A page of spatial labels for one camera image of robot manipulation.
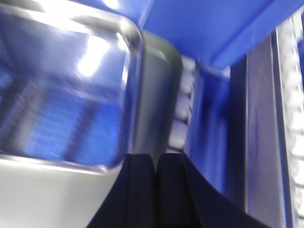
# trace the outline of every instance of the white roller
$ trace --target white roller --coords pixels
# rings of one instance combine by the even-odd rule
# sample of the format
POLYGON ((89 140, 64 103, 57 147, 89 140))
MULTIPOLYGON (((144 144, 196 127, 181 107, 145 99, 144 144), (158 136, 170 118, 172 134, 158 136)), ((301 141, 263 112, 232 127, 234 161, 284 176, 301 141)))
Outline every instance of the white roller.
POLYGON ((296 46, 297 46, 296 39, 292 35, 284 37, 284 40, 281 45, 281 47, 291 50, 294 49, 296 46))
POLYGON ((287 96, 287 105, 291 107, 299 107, 304 102, 304 94, 302 91, 292 91, 287 96))
POLYGON ((183 150, 187 140, 187 133, 188 126, 184 122, 174 119, 169 137, 169 146, 176 150, 183 150))
POLYGON ((283 22, 280 28, 280 34, 290 34, 293 33, 295 30, 295 26, 290 18, 283 22))
POLYGON ((179 93, 175 106, 175 117, 186 121, 190 109, 190 97, 186 94, 179 93))
POLYGON ((295 188, 294 206, 300 216, 304 216, 304 189, 302 187, 295 188))
POLYGON ((297 64, 299 64, 299 56, 296 53, 290 52, 283 57, 283 68, 285 71, 288 72, 297 64))
POLYGON ((194 71, 195 70, 196 64, 195 64, 195 61, 192 58, 182 56, 181 60, 182 60, 182 64, 183 64, 185 69, 187 69, 189 71, 194 71))
POLYGON ((286 33, 282 30, 278 30, 278 35, 281 41, 292 39, 294 37, 292 33, 286 33))
POLYGON ((304 135, 296 135, 294 137, 291 153, 295 156, 304 157, 304 135))
POLYGON ((296 131, 304 129, 304 114, 302 112, 294 112, 290 115, 289 129, 296 131))
POLYGON ((302 75, 295 71, 289 72, 283 81, 285 86, 296 86, 299 83, 302 83, 302 75))
POLYGON ((298 158, 293 158, 291 164, 291 174, 294 177, 296 184, 304 187, 304 161, 298 158))
POLYGON ((194 75, 191 71, 183 69, 180 80, 180 91, 190 95, 193 90, 194 75))

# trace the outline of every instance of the reflective metal surface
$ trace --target reflective metal surface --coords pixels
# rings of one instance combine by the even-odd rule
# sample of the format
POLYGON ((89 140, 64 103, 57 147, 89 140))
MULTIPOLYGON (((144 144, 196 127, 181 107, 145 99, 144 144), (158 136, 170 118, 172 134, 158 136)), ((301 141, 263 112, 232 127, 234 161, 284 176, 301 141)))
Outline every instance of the reflective metal surface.
POLYGON ((0 18, 0 163, 119 166, 133 140, 137 27, 65 0, 0 0, 0 18))
POLYGON ((143 32, 144 63, 134 154, 150 154, 156 166, 166 151, 181 78, 182 61, 166 40, 143 32))
POLYGON ((269 227, 286 228, 284 151, 273 54, 268 37, 247 56, 245 206, 249 215, 269 227))

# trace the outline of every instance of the stainless steel tray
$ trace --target stainless steel tray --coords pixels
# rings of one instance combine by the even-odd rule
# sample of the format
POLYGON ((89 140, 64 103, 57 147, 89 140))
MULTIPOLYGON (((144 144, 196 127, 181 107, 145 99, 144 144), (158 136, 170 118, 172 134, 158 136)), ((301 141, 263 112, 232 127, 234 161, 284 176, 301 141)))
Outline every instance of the stainless steel tray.
POLYGON ((0 90, 0 163, 119 167, 133 141, 138 28, 66 0, 0 0, 0 15, 0 77, 13 79, 0 90))

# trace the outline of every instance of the black plastic part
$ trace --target black plastic part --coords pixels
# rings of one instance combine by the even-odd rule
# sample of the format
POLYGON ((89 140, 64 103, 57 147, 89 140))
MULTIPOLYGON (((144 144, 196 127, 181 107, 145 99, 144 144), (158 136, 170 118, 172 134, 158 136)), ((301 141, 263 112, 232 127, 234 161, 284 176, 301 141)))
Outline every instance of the black plastic part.
POLYGON ((267 228, 231 204, 185 154, 127 155, 87 228, 267 228))
POLYGON ((164 154, 160 157, 157 186, 160 227, 193 227, 190 196, 182 160, 178 154, 164 154))
POLYGON ((127 228, 155 228, 155 172, 148 154, 131 155, 127 228))
POLYGON ((181 154, 191 199, 204 228, 267 228, 231 204, 199 173, 185 154, 181 154))
POLYGON ((128 200, 131 155, 127 154, 122 169, 109 195, 87 228, 124 228, 128 200))
POLYGON ((126 155, 116 182, 87 228, 155 228, 154 181, 148 154, 126 155))

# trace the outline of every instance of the metal container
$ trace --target metal container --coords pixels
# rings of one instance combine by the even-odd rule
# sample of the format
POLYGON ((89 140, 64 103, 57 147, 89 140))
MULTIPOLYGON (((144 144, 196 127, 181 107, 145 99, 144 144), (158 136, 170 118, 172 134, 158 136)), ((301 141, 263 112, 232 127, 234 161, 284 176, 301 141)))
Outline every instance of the metal container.
POLYGON ((0 159, 88 172, 120 165, 133 140, 137 27, 58 0, 0 1, 0 16, 0 159))

